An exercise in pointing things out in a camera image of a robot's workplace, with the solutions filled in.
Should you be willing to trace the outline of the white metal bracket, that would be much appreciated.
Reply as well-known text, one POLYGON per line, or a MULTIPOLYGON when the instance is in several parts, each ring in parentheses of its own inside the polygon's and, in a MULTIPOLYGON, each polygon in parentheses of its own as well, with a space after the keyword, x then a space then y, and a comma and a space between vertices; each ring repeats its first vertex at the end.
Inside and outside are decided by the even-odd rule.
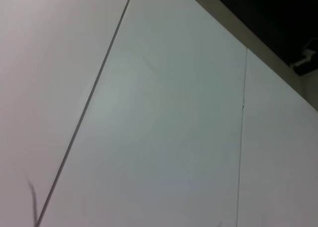
POLYGON ((318 70, 318 37, 311 38, 302 48, 302 52, 290 68, 298 75, 304 76, 318 70))

